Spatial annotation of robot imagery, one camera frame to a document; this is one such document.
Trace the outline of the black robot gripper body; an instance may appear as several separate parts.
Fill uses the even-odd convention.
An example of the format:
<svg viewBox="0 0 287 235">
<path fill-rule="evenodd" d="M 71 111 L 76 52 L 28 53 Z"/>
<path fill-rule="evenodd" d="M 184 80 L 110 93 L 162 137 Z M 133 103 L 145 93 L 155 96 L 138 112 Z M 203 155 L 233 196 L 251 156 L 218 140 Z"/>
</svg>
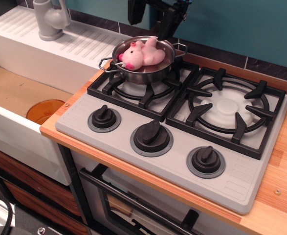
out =
<svg viewBox="0 0 287 235">
<path fill-rule="evenodd" d="M 176 0 L 172 5 L 162 0 L 145 0 L 145 3 L 161 11 L 163 19 L 184 20 L 187 15 L 187 9 L 192 4 L 192 1 Z"/>
</svg>

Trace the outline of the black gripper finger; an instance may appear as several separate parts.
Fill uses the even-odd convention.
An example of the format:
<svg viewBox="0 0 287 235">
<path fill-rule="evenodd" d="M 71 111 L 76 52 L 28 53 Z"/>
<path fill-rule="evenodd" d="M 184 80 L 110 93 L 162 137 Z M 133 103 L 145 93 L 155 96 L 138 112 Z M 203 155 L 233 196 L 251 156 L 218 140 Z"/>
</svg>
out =
<svg viewBox="0 0 287 235">
<path fill-rule="evenodd" d="M 142 22 L 146 2 L 144 0 L 128 0 L 128 21 L 130 25 Z"/>
<path fill-rule="evenodd" d="M 164 11 L 159 27 L 159 41 L 173 37 L 180 23 L 184 20 L 185 13 L 184 8 L 181 6 L 171 6 Z"/>
</svg>

